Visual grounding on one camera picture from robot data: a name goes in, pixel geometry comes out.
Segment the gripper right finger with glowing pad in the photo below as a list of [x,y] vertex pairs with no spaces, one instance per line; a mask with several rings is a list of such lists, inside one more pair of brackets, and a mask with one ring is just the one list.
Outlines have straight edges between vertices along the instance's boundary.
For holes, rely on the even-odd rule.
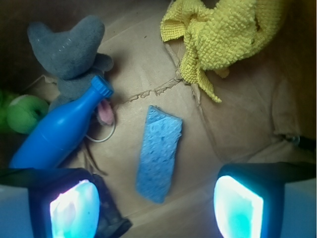
[[307,162],[226,164],[213,193],[224,238],[315,238],[316,165]]

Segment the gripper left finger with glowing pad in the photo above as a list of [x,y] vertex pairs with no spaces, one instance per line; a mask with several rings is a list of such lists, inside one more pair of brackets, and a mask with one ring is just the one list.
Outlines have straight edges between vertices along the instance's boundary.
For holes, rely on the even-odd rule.
[[93,238],[100,198],[85,169],[2,169],[2,238]]

